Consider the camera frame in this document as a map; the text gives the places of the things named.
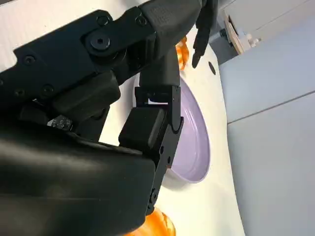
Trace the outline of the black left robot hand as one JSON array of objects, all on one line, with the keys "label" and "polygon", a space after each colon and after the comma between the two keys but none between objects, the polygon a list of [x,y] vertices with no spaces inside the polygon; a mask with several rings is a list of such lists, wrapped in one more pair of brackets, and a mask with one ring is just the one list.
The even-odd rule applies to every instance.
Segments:
[{"label": "black left robot hand", "polygon": [[209,42],[211,29],[214,27],[218,16],[219,0],[203,0],[201,11],[195,23],[197,34],[194,40],[192,67],[196,68],[204,55]]}]

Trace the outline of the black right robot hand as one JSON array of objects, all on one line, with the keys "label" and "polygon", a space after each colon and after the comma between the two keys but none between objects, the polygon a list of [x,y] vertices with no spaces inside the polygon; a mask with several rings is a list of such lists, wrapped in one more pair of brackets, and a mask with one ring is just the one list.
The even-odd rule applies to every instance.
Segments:
[{"label": "black right robot hand", "polygon": [[203,0],[94,11],[0,74],[0,233],[117,236],[154,211],[184,125],[176,44]]}]

